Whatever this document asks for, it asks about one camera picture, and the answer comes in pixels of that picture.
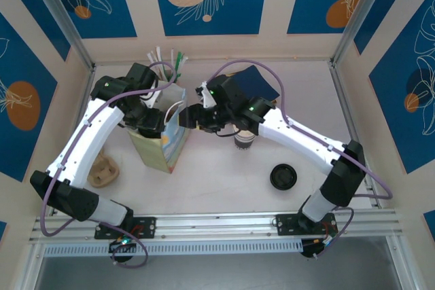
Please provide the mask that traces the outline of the green and white wrapped straw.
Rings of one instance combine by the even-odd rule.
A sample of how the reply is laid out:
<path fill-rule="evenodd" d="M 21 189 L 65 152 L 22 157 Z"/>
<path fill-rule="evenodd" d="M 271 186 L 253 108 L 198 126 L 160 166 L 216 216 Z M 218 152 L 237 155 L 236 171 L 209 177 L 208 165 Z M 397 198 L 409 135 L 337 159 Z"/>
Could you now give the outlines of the green and white wrapped straw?
<path fill-rule="evenodd" d="M 177 60 L 175 62 L 175 72 L 176 72 L 176 78 L 181 76 L 181 71 L 184 67 L 184 64 L 186 63 L 188 57 L 182 54 L 181 52 L 178 52 L 177 54 Z"/>

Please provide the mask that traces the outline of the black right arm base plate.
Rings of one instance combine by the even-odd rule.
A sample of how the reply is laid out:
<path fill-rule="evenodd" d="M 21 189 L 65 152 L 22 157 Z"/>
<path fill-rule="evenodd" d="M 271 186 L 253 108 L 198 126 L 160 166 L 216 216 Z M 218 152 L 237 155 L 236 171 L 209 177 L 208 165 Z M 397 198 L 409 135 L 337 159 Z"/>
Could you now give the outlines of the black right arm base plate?
<path fill-rule="evenodd" d="M 333 213 L 327 213 L 321 221 L 313 222 L 299 214 L 275 216 L 279 236 L 335 236 L 338 228 Z"/>

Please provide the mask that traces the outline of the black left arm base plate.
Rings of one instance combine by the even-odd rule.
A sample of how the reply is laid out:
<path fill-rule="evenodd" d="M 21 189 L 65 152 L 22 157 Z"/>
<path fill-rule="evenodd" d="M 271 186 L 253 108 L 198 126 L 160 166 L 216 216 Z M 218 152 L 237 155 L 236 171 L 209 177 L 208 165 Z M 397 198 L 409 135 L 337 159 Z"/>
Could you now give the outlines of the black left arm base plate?
<path fill-rule="evenodd" d="M 132 234 L 138 239 L 152 239 L 156 231 L 155 217 L 127 217 L 126 221 L 118 226 L 120 230 Z M 123 232 L 117 231 L 103 224 L 98 224 L 94 231 L 97 240 L 115 240 L 124 236 Z"/>

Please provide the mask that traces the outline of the grey metal panel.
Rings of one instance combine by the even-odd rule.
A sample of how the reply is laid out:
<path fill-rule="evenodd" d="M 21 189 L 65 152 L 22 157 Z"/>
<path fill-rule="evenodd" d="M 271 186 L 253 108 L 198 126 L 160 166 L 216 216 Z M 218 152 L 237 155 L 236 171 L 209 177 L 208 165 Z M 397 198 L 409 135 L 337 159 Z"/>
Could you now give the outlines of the grey metal panel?
<path fill-rule="evenodd" d="M 342 238 L 319 259 L 299 253 L 174 255 L 142 268 L 108 257 L 45 258 L 35 290 L 407 290 L 383 238 Z"/>

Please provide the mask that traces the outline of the printed paper gift bag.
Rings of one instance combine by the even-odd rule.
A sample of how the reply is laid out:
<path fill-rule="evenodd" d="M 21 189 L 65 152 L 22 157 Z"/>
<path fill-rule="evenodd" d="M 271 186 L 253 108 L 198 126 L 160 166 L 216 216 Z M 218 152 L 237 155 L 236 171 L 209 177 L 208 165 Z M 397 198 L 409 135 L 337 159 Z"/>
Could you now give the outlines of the printed paper gift bag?
<path fill-rule="evenodd" d="M 142 162 L 165 173 L 173 172 L 189 131 L 178 125 L 179 112 L 186 108 L 186 90 L 171 84 L 161 91 L 161 97 L 154 105 L 162 117 L 161 132 L 130 131 L 129 137 Z"/>

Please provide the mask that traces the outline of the navy blue paper napkin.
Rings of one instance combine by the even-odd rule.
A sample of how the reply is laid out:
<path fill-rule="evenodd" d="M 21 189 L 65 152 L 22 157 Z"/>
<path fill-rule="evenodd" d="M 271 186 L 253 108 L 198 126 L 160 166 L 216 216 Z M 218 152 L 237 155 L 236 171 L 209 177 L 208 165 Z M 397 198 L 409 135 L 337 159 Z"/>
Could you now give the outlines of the navy blue paper napkin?
<path fill-rule="evenodd" d="M 232 79 L 247 98 L 258 96 L 273 102 L 279 97 L 279 93 L 263 78 L 254 65 L 235 73 Z"/>

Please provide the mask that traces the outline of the black plastic cup lid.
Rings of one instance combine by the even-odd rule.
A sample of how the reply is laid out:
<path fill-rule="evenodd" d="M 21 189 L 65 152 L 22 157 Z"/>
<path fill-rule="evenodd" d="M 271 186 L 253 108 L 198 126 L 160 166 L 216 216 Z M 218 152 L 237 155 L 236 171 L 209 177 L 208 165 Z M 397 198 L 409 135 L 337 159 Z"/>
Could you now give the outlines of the black plastic cup lid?
<path fill-rule="evenodd" d="M 271 185 L 281 191 L 293 188 L 297 182 L 296 170 L 289 164 L 278 164 L 270 173 Z"/>

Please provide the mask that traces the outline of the aluminium front rail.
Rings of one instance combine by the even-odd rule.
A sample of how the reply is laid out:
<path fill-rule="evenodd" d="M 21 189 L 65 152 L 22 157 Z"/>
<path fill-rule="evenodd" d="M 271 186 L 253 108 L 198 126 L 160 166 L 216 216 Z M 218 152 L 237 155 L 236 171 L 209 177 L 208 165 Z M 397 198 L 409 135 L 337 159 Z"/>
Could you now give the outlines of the aluminium front rail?
<path fill-rule="evenodd" d="M 145 241 L 189 240 L 266 240 L 310 238 L 312 236 L 279 236 L 275 216 L 287 212 L 220 213 L 158 215 L 152 239 Z M 393 209 L 356 209 L 334 212 L 335 222 L 343 236 L 401 236 L 399 216 Z"/>

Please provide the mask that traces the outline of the beige pulp cup carrier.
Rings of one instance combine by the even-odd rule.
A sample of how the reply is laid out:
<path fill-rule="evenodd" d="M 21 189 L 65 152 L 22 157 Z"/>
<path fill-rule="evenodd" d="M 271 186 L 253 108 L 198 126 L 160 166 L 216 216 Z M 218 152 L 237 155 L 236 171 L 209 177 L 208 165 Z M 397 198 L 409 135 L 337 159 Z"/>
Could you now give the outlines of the beige pulp cup carrier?
<path fill-rule="evenodd" d="M 119 176 L 120 169 L 115 160 L 100 150 L 93 162 L 87 181 L 94 188 L 102 188 L 113 183 Z"/>

